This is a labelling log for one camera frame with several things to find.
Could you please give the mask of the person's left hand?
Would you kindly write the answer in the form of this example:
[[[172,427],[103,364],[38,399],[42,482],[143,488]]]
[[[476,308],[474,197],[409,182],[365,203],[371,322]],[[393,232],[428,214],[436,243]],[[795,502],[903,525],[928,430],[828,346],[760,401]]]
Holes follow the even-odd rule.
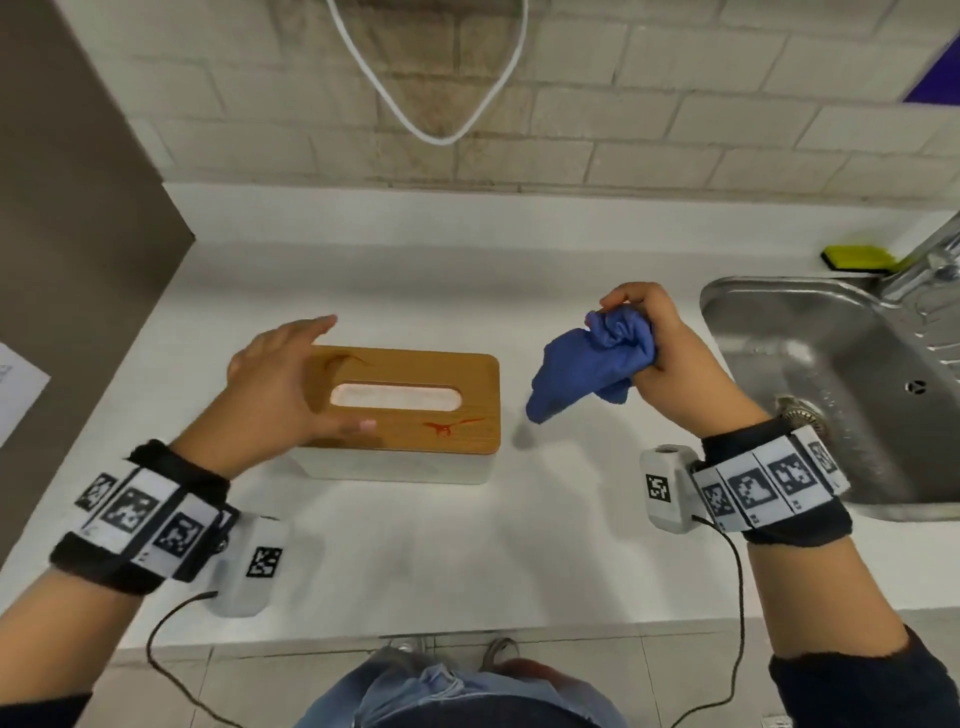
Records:
[[[313,344],[337,320],[335,315],[296,320],[258,334],[231,358],[224,389],[170,450],[234,480],[299,447],[309,415],[343,415],[313,411],[304,390]]]

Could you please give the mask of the yellow-green sponge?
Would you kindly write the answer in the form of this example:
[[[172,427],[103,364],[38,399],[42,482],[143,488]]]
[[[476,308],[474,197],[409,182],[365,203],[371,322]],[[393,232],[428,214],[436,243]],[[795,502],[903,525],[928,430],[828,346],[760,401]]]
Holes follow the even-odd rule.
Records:
[[[835,273],[890,276],[903,264],[888,249],[874,245],[829,245],[820,252],[826,268]]]

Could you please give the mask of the white tissue box wooden lid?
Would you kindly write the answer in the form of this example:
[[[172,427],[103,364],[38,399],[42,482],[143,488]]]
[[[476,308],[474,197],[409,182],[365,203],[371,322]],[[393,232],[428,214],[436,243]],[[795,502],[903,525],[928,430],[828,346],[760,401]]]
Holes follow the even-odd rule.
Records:
[[[340,387],[450,390],[447,409],[342,405]],[[372,434],[319,439],[291,455],[315,480],[486,483],[501,446],[500,368],[489,354],[360,346],[313,346],[305,368],[308,405],[322,414],[355,411],[376,421]]]

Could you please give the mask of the person's left forearm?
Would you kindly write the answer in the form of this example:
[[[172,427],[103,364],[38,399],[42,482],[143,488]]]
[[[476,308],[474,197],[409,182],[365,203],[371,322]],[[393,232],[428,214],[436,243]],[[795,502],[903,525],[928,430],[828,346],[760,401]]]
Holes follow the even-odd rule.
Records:
[[[0,728],[76,728],[142,602],[162,583],[135,566],[105,583],[49,566],[0,615]]]

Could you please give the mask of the blue cloth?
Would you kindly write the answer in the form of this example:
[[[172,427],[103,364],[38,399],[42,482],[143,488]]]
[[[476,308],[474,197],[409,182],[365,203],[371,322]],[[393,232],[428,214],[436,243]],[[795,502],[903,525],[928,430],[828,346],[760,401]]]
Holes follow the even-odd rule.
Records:
[[[621,305],[590,311],[581,328],[548,343],[525,405],[530,423],[542,425],[589,396],[622,406],[633,377],[656,360],[650,321],[636,308]]]

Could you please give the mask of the person's right forearm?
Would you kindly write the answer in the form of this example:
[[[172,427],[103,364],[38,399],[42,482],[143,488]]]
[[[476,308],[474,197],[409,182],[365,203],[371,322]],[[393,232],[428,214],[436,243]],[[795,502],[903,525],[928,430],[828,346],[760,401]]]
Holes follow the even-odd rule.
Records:
[[[960,689],[892,608],[850,537],[748,545],[793,728],[960,728]]]

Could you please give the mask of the purple board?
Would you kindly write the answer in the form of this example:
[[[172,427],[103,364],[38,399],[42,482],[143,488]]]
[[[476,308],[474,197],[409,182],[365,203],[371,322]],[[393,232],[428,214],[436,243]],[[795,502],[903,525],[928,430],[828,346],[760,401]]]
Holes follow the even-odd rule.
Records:
[[[903,103],[960,109],[960,32],[905,94]]]

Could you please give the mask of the black wristband with marker tags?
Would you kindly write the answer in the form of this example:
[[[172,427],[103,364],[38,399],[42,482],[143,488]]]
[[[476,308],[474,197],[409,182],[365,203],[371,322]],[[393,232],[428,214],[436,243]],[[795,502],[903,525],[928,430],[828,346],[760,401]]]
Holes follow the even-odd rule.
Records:
[[[167,443],[142,443],[82,490],[50,565],[134,597],[168,580],[191,583],[226,547],[239,520],[228,503],[230,486]]]
[[[714,524],[753,545],[817,549],[853,534],[851,482],[813,425],[784,418],[702,439],[691,474]]]

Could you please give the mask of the white tissue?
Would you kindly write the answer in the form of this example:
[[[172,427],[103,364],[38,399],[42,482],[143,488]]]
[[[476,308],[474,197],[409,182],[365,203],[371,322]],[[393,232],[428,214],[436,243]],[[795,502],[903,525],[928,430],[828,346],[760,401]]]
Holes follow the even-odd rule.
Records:
[[[445,386],[344,382],[332,389],[331,406],[452,412],[462,407],[457,390]]]

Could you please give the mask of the metal sink drain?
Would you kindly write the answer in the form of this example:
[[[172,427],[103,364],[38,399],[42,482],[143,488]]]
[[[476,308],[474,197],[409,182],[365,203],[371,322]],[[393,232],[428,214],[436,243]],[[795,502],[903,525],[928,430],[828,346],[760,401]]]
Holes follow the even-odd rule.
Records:
[[[792,394],[777,394],[774,397],[775,415],[781,418],[792,431],[810,428],[820,439],[830,438],[827,419],[811,402]]]

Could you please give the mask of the blue jeans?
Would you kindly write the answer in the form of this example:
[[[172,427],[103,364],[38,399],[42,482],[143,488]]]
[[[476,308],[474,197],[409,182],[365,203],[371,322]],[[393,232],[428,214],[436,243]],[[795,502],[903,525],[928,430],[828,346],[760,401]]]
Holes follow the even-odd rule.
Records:
[[[332,685],[293,728],[369,728],[403,709],[473,696],[532,698],[569,710],[596,728],[631,728],[596,687],[542,662],[518,657],[498,672],[483,672],[390,647]]]

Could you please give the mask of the chrome faucet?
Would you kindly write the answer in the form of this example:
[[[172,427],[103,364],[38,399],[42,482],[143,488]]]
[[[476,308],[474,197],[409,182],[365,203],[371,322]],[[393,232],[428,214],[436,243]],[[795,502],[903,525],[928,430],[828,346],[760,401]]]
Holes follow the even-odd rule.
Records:
[[[883,277],[873,295],[894,304],[924,286],[956,282],[960,282],[960,211],[906,255],[894,273]]]

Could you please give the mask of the stainless steel sink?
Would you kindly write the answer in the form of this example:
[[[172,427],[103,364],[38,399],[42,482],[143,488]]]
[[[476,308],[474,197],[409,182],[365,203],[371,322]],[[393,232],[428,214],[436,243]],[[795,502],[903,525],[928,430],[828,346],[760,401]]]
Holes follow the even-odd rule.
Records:
[[[960,522],[960,314],[940,320],[853,281],[726,277],[702,288],[706,327],[734,381],[770,414],[810,402],[860,515]]]

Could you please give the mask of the white paper sheet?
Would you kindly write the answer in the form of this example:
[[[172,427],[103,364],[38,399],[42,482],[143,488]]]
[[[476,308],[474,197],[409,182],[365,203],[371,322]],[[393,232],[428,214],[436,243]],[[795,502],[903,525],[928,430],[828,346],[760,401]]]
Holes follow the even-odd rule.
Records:
[[[0,343],[0,448],[2,448],[51,377],[9,346]]]

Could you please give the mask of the dark shirt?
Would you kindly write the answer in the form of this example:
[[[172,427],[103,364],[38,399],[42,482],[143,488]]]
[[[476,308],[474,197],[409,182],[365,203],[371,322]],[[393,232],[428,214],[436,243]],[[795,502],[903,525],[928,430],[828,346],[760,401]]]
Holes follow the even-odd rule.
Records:
[[[368,728],[596,728],[573,711],[522,696],[474,695],[430,701]]]

